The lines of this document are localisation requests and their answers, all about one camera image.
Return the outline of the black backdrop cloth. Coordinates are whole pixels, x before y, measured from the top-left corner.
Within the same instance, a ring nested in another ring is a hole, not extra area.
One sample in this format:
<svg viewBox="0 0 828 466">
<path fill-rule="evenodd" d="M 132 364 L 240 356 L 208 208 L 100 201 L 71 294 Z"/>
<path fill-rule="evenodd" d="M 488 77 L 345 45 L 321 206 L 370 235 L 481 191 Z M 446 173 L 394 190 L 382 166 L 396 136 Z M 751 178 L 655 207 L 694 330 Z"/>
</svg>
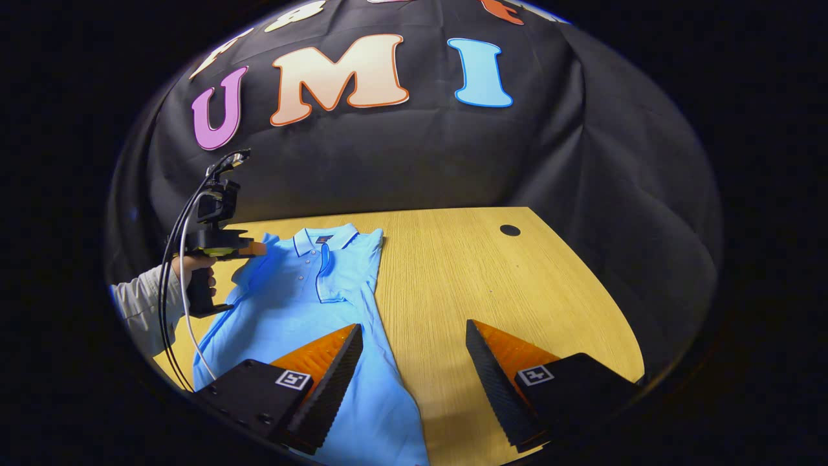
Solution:
<svg viewBox="0 0 828 466">
<path fill-rule="evenodd" d="M 615 299 L 648 377 L 696 336 L 721 275 L 721 200 L 674 101 L 544 12 L 480 0 L 293 0 L 219 36 L 149 98 L 107 198 L 105 277 L 162 259 L 207 167 L 252 158 L 238 221 L 526 206 Z"/>
</svg>

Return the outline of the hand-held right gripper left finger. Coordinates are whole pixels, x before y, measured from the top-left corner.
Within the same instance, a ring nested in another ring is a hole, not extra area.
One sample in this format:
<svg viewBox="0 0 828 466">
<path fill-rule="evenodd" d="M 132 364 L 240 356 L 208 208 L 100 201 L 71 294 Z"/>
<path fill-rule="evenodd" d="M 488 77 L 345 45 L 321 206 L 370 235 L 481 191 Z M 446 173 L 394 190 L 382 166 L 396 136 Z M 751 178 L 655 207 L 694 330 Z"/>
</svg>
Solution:
<svg viewBox="0 0 828 466">
<path fill-rule="evenodd" d="M 246 359 L 197 390 L 196 404 L 252 436 L 313 455 L 322 448 L 363 353 L 360 324 L 271 363 Z"/>
</svg>

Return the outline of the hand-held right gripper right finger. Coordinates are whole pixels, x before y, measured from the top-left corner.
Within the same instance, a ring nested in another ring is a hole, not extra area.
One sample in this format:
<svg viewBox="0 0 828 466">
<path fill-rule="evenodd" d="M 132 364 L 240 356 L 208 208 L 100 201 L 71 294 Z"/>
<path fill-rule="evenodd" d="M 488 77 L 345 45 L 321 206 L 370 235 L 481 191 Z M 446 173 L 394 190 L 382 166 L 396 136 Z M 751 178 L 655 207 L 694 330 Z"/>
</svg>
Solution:
<svg viewBox="0 0 828 466">
<path fill-rule="evenodd" d="M 470 319 L 465 346 L 508 442 L 523 453 L 603 425 L 641 387 L 585 352 L 559 357 Z"/>
</svg>

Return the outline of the light blue polo T-shirt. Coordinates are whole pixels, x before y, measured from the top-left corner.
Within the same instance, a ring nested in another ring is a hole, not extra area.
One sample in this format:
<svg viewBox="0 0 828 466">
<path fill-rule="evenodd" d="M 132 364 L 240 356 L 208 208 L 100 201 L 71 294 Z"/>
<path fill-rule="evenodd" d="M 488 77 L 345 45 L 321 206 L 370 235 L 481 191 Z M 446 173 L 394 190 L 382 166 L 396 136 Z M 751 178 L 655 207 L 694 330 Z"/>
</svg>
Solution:
<svg viewBox="0 0 828 466">
<path fill-rule="evenodd" d="M 363 351 L 322 448 L 326 466 L 431 466 L 422 419 L 403 386 L 376 306 L 384 231 L 352 224 L 266 234 L 265 256 L 234 275 L 232 309 L 216 316 L 194 356 L 201 389 L 243 360 L 273 362 L 350 324 Z"/>
</svg>

